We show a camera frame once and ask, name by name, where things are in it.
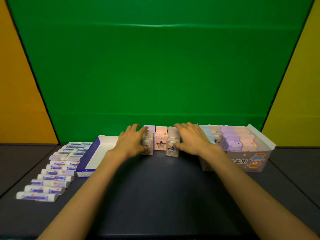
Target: person's right hand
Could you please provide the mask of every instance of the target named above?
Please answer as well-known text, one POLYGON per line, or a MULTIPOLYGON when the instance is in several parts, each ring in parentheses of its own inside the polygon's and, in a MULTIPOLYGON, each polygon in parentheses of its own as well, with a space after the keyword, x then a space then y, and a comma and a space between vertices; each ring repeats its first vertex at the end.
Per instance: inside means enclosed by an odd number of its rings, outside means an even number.
POLYGON ((214 145, 209 141, 198 124, 188 122, 186 124, 175 124, 174 127, 178 129, 183 140, 183 143, 174 144, 178 149, 201 157, 206 153, 206 151, 210 151, 216 147, 216 149, 219 150, 219 146, 214 145))

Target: orange panel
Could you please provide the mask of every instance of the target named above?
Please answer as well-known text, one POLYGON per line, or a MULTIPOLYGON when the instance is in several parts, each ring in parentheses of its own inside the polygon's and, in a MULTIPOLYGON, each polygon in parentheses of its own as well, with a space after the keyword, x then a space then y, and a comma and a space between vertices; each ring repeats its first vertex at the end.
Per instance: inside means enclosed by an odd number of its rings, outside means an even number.
POLYGON ((0 143, 57 144, 5 0, 0 34, 0 143))

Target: green backdrop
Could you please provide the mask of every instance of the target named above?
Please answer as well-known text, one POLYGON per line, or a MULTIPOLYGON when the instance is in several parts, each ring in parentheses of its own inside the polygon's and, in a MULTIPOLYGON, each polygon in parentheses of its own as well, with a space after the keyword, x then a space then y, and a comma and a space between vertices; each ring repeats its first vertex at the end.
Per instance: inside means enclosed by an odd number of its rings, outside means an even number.
POLYGON ((8 0, 60 142, 260 129, 312 0, 8 0))

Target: rainbow cartoon character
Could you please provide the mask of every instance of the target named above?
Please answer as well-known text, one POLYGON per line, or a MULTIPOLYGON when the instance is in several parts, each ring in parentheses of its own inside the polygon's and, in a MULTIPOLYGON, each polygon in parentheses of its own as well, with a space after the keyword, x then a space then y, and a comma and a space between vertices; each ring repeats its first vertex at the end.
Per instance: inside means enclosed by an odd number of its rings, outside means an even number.
POLYGON ((265 153, 256 153, 256 154, 251 158, 251 160, 253 160, 253 161, 257 161, 257 160, 264 161, 265 155, 266 155, 265 153))
POLYGON ((264 161, 265 153, 256 153, 252 158, 250 164, 248 164, 249 168, 257 168, 261 166, 261 161, 264 161))

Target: yellow panel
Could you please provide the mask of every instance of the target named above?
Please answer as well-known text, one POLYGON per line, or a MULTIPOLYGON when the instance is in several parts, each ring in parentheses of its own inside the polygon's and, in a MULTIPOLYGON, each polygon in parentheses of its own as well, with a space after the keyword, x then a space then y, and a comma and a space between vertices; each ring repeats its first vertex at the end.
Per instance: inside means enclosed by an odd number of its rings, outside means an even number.
POLYGON ((263 133, 277 146, 320 146, 320 0, 315 0, 263 133))
POLYGON ((0 143, 58 143, 5 0, 0 0, 0 143))

